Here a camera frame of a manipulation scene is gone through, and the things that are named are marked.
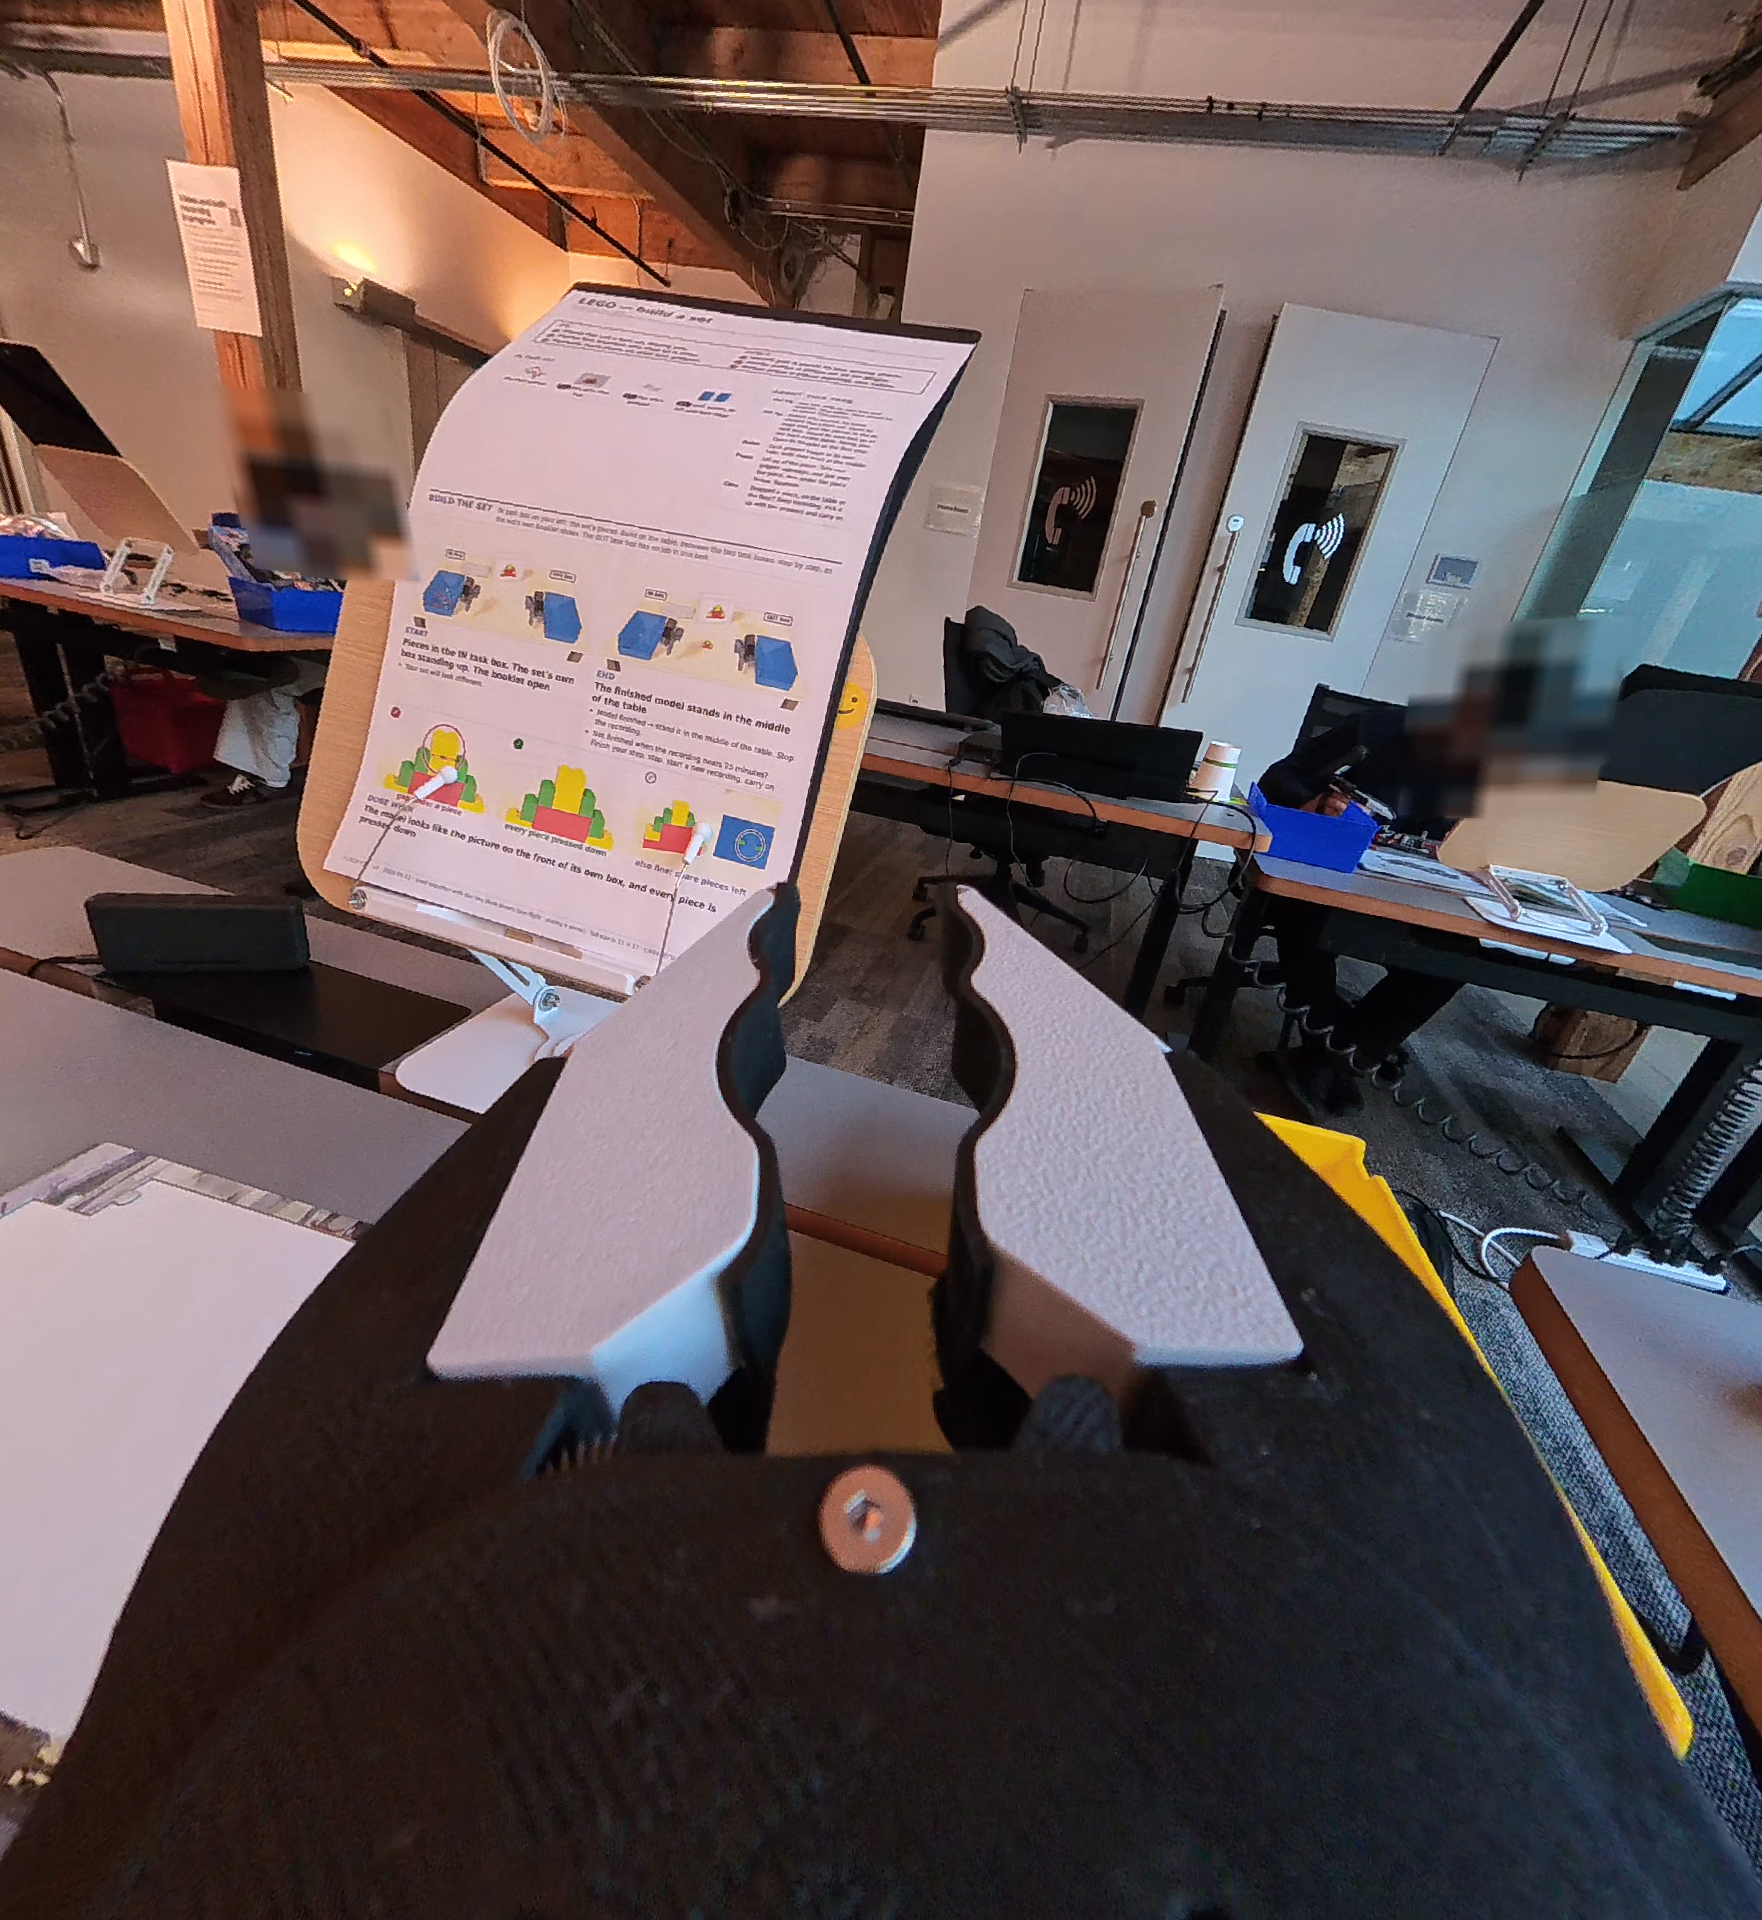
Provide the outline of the black jacket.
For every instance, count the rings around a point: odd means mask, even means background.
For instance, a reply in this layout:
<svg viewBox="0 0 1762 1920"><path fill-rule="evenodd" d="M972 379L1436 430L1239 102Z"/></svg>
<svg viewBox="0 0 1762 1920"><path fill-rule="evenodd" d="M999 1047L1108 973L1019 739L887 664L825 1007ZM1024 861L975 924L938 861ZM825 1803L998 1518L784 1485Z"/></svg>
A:
<svg viewBox="0 0 1762 1920"><path fill-rule="evenodd" d="M1042 715L1060 679L1024 650L984 604L939 623L939 684L949 715L999 720L1008 712Z"/></svg>

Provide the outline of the white power strip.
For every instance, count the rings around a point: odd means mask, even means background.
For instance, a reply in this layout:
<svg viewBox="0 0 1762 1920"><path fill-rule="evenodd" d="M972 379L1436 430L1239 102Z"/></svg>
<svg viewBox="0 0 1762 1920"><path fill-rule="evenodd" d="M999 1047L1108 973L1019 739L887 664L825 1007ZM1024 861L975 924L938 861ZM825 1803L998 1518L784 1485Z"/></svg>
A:
<svg viewBox="0 0 1762 1920"><path fill-rule="evenodd" d="M1669 1258L1669 1257L1647 1257L1637 1243L1619 1249L1612 1240L1581 1237L1581 1230L1566 1230L1555 1243L1566 1257L1576 1257L1576 1258L1604 1258L1604 1267L1619 1267L1619 1272L1630 1272L1630 1273L1650 1273L1650 1279L1674 1279L1674 1283L1690 1283L1690 1291L1718 1291L1718 1293L1730 1291L1730 1279L1723 1272L1709 1272L1709 1267L1697 1267L1687 1257Z"/></svg>

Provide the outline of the blue bin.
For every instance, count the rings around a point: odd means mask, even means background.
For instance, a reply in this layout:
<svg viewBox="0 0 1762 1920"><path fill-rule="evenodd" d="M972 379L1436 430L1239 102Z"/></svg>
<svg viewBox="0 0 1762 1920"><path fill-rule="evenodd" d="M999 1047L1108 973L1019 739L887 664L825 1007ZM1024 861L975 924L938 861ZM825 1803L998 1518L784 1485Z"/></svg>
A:
<svg viewBox="0 0 1762 1920"><path fill-rule="evenodd" d="M1272 837L1266 856L1330 871L1330 874L1356 874L1361 856L1374 846L1374 819L1364 803L1341 803L1341 816L1327 809L1292 809L1266 800L1254 785L1247 797L1249 816Z"/></svg>

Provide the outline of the grey desk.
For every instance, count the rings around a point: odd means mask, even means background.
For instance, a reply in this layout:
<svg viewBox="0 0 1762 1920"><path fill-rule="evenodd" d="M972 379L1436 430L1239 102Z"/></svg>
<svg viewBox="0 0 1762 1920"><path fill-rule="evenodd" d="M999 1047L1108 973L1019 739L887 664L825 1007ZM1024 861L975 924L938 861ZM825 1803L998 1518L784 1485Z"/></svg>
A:
<svg viewBox="0 0 1762 1920"><path fill-rule="evenodd" d="M83 953L90 893L189 893L189 882L36 846L0 856L0 950ZM791 1060L759 1121L904 1104ZM381 1222L450 1151L458 1117L280 1067L137 1009L0 968L0 1196L114 1140L305 1206Z"/></svg>
<svg viewBox="0 0 1762 1920"><path fill-rule="evenodd" d="M1197 871L1199 846L1233 856L1254 856L1272 846L1266 824L1247 803L1204 800L1146 800L1146 797L1094 797L1085 778L1072 778L1049 755L1042 770L999 770L984 750L972 750L975 720L876 705L854 809L876 819L903 819L944 846L938 874L914 874L910 939L932 924L932 892L956 882L983 882L993 907L1034 911L1060 920L1085 953L1090 924L1066 907L1042 893L1044 861L1085 861L1121 886L1157 882L1146 898L1146 924L1121 1007L1146 1017L1157 996L1160 959L1180 920L1180 892Z"/></svg>
<svg viewBox="0 0 1762 1920"><path fill-rule="evenodd" d="M0 968L0 1196L121 1146L381 1222L454 1121ZM0 1222L0 1708L69 1737L222 1408L334 1240L139 1189Z"/></svg>
<svg viewBox="0 0 1762 1920"><path fill-rule="evenodd" d="M1548 1243L1512 1307L1687 1598L1762 1780L1762 1307Z"/></svg>
<svg viewBox="0 0 1762 1920"><path fill-rule="evenodd" d="M1571 1151L1641 1237L1687 1230L1762 1283L1762 1243L1746 1240L1762 1209L1762 933L1630 907L1619 944L1595 950L1566 931L1486 920L1475 893L1442 886L1254 856L1197 1002L1197 1054L1219 1047L1234 996L1254 985L1254 939L1280 907L1304 911L1327 953L1697 1034L1697 1067L1630 1153Z"/></svg>

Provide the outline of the white paper sign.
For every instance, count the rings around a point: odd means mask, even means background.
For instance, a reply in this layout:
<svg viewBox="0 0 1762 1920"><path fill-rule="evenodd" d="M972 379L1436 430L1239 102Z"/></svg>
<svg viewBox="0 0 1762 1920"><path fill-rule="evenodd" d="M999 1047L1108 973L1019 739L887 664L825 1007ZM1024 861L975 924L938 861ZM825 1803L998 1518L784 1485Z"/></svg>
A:
<svg viewBox="0 0 1762 1920"><path fill-rule="evenodd" d="M164 160L202 332L259 342L259 290L234 163Z"/></svg>

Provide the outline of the wooden post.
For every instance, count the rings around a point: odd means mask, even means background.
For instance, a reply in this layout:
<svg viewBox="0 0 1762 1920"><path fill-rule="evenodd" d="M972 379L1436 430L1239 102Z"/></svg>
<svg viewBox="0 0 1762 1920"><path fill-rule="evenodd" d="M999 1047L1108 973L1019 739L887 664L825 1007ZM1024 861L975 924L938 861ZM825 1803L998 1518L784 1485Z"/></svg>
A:
<svg viewBox="0 0 1762 1920"><path fill-rule="evenodd" d="M272 88L259 57L259 14L247 0L170 0L170 74L181 111L181 144L197 163L234 163L247 195L247 231L254 253L259 327L266 335L215 335L222 384L298 392L291 249L280 215L280 173L272 139Z"/></svg>

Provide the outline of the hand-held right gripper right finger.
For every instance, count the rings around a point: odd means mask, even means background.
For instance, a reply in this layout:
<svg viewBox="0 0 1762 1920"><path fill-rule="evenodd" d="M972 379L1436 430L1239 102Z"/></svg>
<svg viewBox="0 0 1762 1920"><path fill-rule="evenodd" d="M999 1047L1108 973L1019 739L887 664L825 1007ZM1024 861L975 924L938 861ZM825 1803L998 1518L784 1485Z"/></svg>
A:
<svg viewBox="0 0 1762 1920"><path fill-rule="evenodd" d="M939 898L939 981L975 1104L932 1293L944 1442L1011 1445L1066 1374L1124 1408L1146 1368L1297 1359L1166 1047L972 886Z"/></svg>

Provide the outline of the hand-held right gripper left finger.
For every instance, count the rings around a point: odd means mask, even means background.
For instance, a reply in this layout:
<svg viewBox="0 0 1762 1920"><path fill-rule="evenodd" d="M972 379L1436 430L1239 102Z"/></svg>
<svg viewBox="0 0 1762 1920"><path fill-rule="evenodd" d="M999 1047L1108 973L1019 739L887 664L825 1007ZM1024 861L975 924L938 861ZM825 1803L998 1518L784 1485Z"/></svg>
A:
<svg viewBox="0 0 1762 1920"><path fill-rule="evenodd" d="M758 1108L784 1069L797 886L758 892L564 1054L428 1345L428 1374L563 1374L604 1408L695 1388L759 1448L791 1230Z"/></svg>

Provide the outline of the puzzle frame board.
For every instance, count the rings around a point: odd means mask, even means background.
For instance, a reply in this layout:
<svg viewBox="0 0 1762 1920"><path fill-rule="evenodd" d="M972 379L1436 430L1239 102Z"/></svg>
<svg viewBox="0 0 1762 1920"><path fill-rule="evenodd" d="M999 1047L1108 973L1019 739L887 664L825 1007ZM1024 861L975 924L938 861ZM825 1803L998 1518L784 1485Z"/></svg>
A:
<svg viewBox="0 0 1762 1920"><path fill-rule="evenodd" d="M52 1785L202 1445L361 1222L114 1140L0 1196L0 1816Z"/></svg>

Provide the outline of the glass partition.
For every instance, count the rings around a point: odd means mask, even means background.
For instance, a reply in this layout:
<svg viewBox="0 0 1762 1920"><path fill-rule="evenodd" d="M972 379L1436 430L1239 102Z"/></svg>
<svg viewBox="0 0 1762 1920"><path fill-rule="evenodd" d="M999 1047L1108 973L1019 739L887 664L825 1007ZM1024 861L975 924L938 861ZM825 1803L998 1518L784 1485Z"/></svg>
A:
<svg viewBox="0 0 1762 1920"><path fill-rule="evenodd" d="M1762 638L1762 296L1637 342L1520 615L1587 615L1623 658L1739 676Z"/></svg>

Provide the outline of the empty yellow bin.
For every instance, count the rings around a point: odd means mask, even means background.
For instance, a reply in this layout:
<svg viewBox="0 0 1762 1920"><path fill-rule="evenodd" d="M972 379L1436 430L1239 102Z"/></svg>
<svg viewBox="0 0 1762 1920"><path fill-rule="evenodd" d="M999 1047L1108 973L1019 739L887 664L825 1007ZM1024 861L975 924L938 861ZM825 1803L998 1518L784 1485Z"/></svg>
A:
<svg viewBox="0 0 1762 1920"><path fill-rule="evenodd" d="M932 1279L944 1258L956 1151L972 1108L903 1086L851 1080L860 1104L767 1121L791 1209L791 1331L774 1367L772 1454L836 1448L949 1448L932 1396L939 1386L932 1334ZM1364 1172L1364 1146L1322 1127L1266 1121L1266 1128L1356 1209L1442 1307L1442 1272L1416 1249L1392 1183ZM1561 1497L1587 1563L1612 1608L1619 1638L1676 1758L1690 1749L1690 1717L1619 1591L1604 1550Z"/></svg>

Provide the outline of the black device with green lights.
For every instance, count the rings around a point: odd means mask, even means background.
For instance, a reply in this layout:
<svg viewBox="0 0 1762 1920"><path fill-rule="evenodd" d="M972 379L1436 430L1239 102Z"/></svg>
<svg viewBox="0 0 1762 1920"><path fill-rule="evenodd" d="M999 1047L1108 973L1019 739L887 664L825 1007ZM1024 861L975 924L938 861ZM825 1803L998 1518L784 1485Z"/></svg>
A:
<svg viewBox="0 0 1762 1920"><path fill-rule="evenodd" d="M291 973L311 966L305 911L287 893L90 893L104 973Z"/></svg>

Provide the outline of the wooden stand with black sheet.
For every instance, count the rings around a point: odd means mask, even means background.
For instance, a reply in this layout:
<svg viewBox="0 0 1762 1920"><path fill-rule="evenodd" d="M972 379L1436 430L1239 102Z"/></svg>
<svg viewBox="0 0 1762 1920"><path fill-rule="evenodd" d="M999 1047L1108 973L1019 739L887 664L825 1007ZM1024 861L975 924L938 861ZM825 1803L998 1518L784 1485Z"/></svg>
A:
<svg viewBox="0 0 1762 1920"><path fill-rule="evenodd" d="M222 562L109 443L109 434L36 347L0 342L0 412L14 420L14 430L27 430L45 479L55 479L55 488L78 512L104 550L125 537L170 543L170 581L228 598L228 575Z"/></svg>
<svg viewBox="0 0 1762 1920"><path fill-rule="evenodd" d="M1436 861L1619 892L1676 850L1709 797L1762 763L1762 679L1637 664L1576 755L1486 755Z"/></svg>

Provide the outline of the red bag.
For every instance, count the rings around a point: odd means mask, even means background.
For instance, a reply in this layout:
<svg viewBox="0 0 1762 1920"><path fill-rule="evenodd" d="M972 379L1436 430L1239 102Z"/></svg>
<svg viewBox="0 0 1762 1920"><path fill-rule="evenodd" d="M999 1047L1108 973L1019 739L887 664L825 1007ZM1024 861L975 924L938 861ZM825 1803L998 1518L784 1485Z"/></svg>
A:
<svg viewBox="0 0 1762 1920"><path fill-rule="evenodd" d="M189 676L137 664L109 679L109 712L128 758L164 773L202 773L215 763L222 715Z"/></svg>

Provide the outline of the black monitor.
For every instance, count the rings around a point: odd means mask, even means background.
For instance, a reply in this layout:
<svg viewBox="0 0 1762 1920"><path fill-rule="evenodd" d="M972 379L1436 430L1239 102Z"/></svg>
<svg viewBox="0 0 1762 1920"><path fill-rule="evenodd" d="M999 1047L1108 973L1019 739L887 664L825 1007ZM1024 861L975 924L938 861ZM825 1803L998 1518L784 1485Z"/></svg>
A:
<svg viewBox="0 0 1762 1920"><path fill-rule="evenodd" d="M1204 750L1199 732L1011 712L998 720L1008 778L1066 785L1108 800L1180 803Z"/></svg>

